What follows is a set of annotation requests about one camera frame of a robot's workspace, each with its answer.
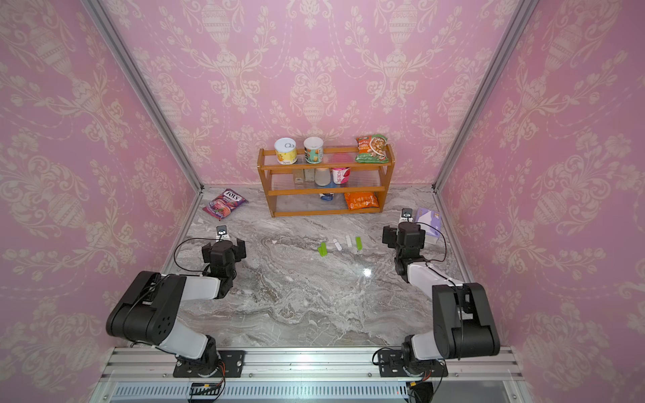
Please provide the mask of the green usb drive front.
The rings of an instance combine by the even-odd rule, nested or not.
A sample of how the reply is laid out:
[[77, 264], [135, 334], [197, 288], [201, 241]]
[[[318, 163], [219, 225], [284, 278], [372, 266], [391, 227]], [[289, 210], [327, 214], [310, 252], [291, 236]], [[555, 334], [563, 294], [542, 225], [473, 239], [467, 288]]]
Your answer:
[[317, 251], [319, 252], [321, 257], [327, 256], [328, 255], [327, 244], [324, 242], [320, 243], [319, 247], [317, 248]]

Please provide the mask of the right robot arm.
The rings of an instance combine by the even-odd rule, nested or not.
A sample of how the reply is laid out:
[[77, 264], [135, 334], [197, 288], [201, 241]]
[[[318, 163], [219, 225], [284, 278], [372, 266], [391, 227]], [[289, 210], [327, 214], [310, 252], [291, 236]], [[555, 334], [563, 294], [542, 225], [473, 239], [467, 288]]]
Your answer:
[[433, 267], [422, 256], [426, 232], [420, 223], [385, 226], [382, 240], [395, 251], [396, 273], [432, 302], [433, 329], [406, 336], [401, 345], [403, 369], [410, 375], [444, 376], [448, 359], [496, 356], [502, 345], [483, 285], [463, 282]]

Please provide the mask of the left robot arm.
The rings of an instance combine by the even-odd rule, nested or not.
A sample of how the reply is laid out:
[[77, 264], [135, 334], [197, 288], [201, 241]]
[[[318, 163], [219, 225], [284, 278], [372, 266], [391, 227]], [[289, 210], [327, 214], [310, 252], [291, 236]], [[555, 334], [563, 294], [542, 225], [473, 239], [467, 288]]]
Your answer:
[[176, 358], [175, 378], [237, 379], [245, 364], [242, 350], [219, 351], [214, 337], [178, 320], [183, 302], [216, 301], [228, 295], [246, 258], [245, 241], [220, 239], [202, 247], [206, 268], [199, 275], [142, 271], [115, 305], [108, 335], [149, 345]]

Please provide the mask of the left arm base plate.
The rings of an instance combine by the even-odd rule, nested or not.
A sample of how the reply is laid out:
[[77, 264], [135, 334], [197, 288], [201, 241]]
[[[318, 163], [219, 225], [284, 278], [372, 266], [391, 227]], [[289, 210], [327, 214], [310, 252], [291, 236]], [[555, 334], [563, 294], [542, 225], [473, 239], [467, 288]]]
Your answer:
[[245, 355], [243, 350], [219, 350], [214, 354], [206, 353], [201, 359], [178, 357], [173, 377], [237, 379], [241, 377]]

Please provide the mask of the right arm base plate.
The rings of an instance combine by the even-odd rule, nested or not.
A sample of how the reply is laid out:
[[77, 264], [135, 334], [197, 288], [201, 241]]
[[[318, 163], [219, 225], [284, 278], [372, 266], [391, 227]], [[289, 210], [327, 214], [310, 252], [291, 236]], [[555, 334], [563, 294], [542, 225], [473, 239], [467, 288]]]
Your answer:
[[381, 378], [418, 378], [421, 381], [448, 376], [442, 360], [414, 361], [401, 349], [381, 348], [372, 355], [371, 363], [378, 368]]

